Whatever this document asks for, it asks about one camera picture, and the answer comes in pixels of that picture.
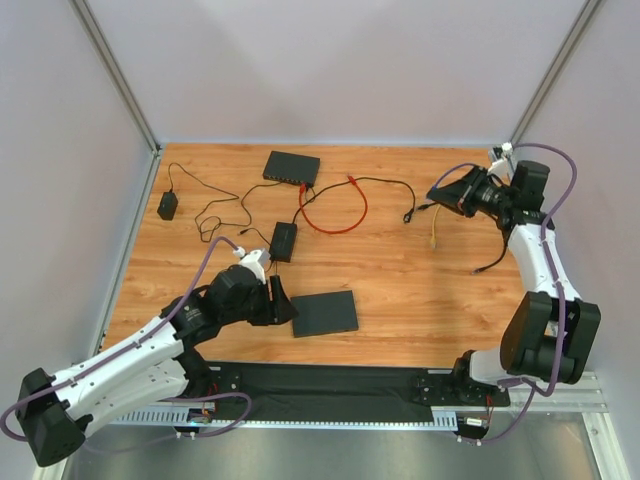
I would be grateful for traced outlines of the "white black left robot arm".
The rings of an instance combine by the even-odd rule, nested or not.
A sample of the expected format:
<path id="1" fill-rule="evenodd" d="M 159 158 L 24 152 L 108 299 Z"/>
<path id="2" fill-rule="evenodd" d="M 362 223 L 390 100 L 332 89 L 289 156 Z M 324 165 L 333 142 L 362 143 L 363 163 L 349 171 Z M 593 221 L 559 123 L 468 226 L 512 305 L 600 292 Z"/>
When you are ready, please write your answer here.
<path id="1" fill-rule="evenodd" d="M 237 264 L 98 355 L 54 374 L 29 372 L 15 415 L 37 465 L 69 457 L 103 426 L 144 405 L 204 397 L 213 380 L 196 347 L 223 327 L 281 325 L 297 315 L 279 276 Z"/>

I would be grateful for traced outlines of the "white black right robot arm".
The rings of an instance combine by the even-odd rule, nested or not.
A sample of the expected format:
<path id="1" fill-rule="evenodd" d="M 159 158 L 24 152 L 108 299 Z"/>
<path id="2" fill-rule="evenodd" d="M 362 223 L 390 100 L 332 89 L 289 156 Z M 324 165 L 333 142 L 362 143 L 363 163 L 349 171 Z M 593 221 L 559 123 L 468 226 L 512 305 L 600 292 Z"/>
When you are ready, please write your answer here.
<path id="1" fill-rule="evenodd" d="M 493 218 L 525 290 L 499 346 L 470 353 L 468 372 L 475 382 L 542 381 L 550 393 L 558 383 L 577 383 L 584 372 L 601 312 L 581 298 L 557 252 L 555 226 L 542 210 L 549 173 L 544 164 L 522 161 L 504 183 L 474 165 L 448 185 L 437 182 L 427 194 L 455 214 Z"/>

